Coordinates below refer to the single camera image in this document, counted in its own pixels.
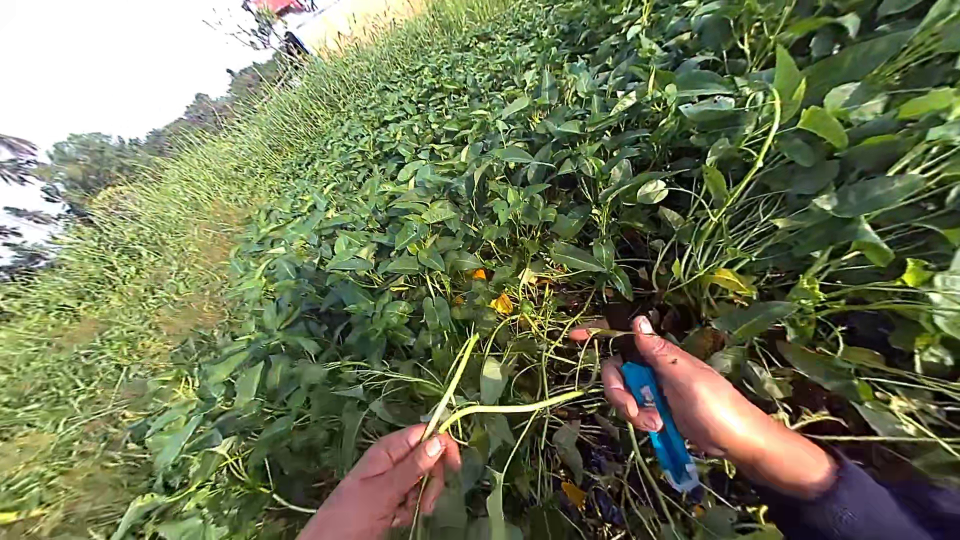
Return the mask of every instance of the sleeve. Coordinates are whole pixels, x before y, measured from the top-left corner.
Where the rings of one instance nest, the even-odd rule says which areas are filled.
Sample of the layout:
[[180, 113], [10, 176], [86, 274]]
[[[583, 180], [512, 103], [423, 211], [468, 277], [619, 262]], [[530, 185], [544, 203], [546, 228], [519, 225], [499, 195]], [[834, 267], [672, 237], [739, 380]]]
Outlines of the sleeve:
[[814, 500], [757, 488], [770, 507], [771, 519], [787, 540], [940, 540], [894, 492], [842, 455], [833, 455], [838, 465], [837, 481]]

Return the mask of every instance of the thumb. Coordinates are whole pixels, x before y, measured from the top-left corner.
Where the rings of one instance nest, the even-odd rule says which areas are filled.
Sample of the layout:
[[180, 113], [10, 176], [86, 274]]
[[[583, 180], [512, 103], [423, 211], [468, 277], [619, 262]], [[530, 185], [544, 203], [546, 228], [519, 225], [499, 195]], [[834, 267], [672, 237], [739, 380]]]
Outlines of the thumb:
[[444, 440], [440, 436], [430, 437], [420, 443], [403, 461], [382, 476], [382, 481], [387, 484], [383, 488], [398, 500], [402, 499], [440, 461], [444, 448]]
[[689, 362], [690, 356], [687, 352], [657, 335], [646, 317], [641, 315], [634, 319], [633, 331], [636, 349], [658, 373], [666, 367], [686, 365]]

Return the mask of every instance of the left hand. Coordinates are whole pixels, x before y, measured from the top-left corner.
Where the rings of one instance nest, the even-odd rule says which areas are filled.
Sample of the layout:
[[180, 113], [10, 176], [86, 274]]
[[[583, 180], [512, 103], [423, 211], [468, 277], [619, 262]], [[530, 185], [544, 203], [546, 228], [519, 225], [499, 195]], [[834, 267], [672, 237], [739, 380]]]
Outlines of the left hand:
[[371, 446], [300, 532], [298, 540], [374, 540], [413, 523], [420, 479], [429, 481], [420, 512], [444, 490], [444, 468], [459, 471], [460, 449], [446, 433], [421, 443], [425, 424], [395, 431]]

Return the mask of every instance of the dark sleeve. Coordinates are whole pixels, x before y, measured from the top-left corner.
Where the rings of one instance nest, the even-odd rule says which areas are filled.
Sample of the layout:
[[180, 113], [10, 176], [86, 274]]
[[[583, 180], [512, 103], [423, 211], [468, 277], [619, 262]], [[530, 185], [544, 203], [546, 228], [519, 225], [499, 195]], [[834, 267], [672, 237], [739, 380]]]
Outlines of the dark sleeve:
[[[817, 499], [804, 501], [757, 488], [787, 540], [940, 540], [948, 538], [949, 530], [960, 523], [958, 514], [951, 515], [949, 508], [942, 513], [939, 507], [927, 506], [922, 513], [914, 507], [923, 504], [921, 493], [929, 498], [940, 488], [913, 485], [912, 496], [901, 497], [898, 489], [877, 483], [842, 455], [834, 457], [839, 465], [837, 481]], [[945, 491], [952, 495], [956, 512], [958, 494]]]

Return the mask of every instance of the green vegetation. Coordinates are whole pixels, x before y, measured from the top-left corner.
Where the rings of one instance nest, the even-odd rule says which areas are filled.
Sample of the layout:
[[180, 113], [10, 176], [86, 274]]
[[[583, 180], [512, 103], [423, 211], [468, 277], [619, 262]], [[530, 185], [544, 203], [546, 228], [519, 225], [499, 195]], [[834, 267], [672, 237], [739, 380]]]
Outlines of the green vegetation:
[[623, 298], [792, 428], [960, 479], [960, 9], [430, 6], [0, 289], [0, 523], [292, 536], [430, 421], [465, 468], [421, 537], [777, 538], [604, 403], [609, 342], [565, 335]]

